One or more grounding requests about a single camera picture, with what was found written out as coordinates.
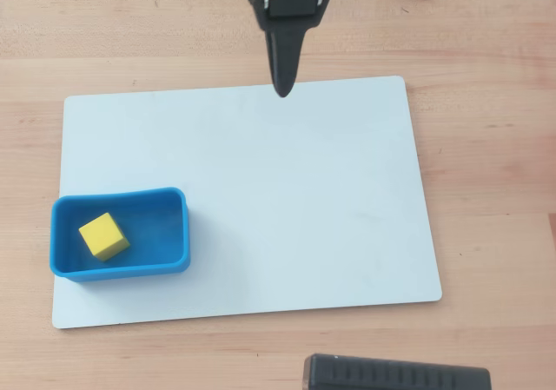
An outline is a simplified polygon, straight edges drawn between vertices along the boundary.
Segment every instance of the black device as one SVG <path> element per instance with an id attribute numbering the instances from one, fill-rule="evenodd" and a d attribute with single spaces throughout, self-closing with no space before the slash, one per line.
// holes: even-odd
<path id="1" fill-rule="evenodd" d="M 303 390 L 492 390 L 485 368 L 315 354 Z"/>
<path id="2" fill-rule="evenodd" d="M 276 92 L 294 87 L 305 33 L 321 23 L 329 0 L 249 0 L 266 33 L 270 74 Z"/>

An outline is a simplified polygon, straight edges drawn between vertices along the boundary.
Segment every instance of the yellow cube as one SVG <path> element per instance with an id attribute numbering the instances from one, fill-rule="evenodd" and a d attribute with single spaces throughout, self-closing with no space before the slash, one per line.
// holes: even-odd
<path id="1" fill-rule="evenodd" d="M 106 261 L 129 247 L 129 242 L 109 213 L 99 216 L 79 228 L 90 252 L 100 261 Z"/>

